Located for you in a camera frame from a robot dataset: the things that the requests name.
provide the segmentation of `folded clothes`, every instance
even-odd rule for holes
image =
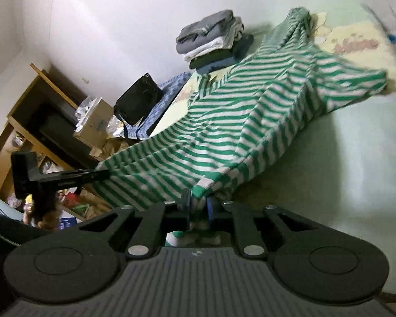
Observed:
[[[245,57],[253,41],[254,41],[254,36],[242,35],[242,38],[238,41],[235,41],[235,43],[233,44],[231,48],[231,54],[229,57],[216,60],[212,63],[204,65],[203,67],[199,67],[197,68],[197,73],[200,75],[204,75],[204,74],[212,73],[213,71],[216,70],[227,68],[233,64],[238,63]]]
[[[233,11],[222,10],[185,26],[176,38],[176,51],[186,54],[197,47],[225,35],[233,23]]]
[[[239,40],[244,30],[244,24],[240,17],[234,18],[235,22],[225,36],[220,36],[213,41],[203,44],[198,48],[183,54],[183,59],[186,62],[193,60],[196,57],[203,56],[217,49],[230,49],[235,40]]]
[[[229,57],[237,56],[241,47],[245,46],[246,40],[248,40],[248,39],[249,39],[249,35],[244,34],[244,35],[242,35],[241,40],[236,40],[230,49],[214,50],[214,51],[210,52],[209,54],[194,58],[189,63],[189,69],[201,68],[208,64],[211,64],[211,63],[214,63],[217,61],[221,61],[221,60],[229,58]]]

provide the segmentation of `bed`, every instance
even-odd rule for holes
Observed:
[[[312,121],[273,167],[240,186],[233,199],[255,209],[277,204],[375,244],[390,262],[384,291],[396,294],[396,52],[357,0],[330,0],[315,18],[314,41],[322,50],[360,67],[387,69],[387,88]],[[250,52],[263,34],[255,35]],[[212,80],[229,69],[212,73]],[[187,113],[197,78],[193,73],[151,137]]]

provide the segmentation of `screw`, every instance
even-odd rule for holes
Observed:
[[[244,253],[250,256],[258,256],[264,253],[264,248],[259,245],[247,245],[244,248]]]
[[[128,249],[128,253],[133,256],[142,256],[148,254],[148,252],[149,249],[144,245],[132,245],[132,247]]]

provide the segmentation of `blue object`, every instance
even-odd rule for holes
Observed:
[[[389,41],[390,41],[392,44],[396,44],[396,35],[393,35],[393,34],[389,33],[389,34],[387,35],[387,37],[389,37]]]
[[[207,197],[207,213],[208,213],[208,220],[210,223],[214,219],[214,213],[215,213],[214,209],[217,206],[217,204],[220,205],[216,197],[214,196]]]
[[[76,225],[76,218],[74,218],[74,217],[59,218],[59,219],[60,219],[60,226],[59,226],[60,230],[63,230],[65,228],[70,228],[70,227]]]
[[[149,138],[147,131],[153,124],[163,115],[166,109],[170,106],[177,93],[183,88],[185,83],[191,77],[191,73],[186,71],[177,75],[165,83],[159,84],[159,88],[163,90],[164,95],[161,100],[154,106],[148,117],[139,126],[126,125],[128,131],[128,138],[144,140]]]

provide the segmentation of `green striped blanket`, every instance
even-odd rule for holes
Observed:
[[[111,177],[94,183],[96,192],[115,207],[137,209],[176,200],[184,188],[198,202],[210,194],[228,199],[277,161],[315,116],[385,87],[384,71],[321,51],[311,28],[309,12],[292,9],[220,81],[200,77],[185,117],[100,164]]]

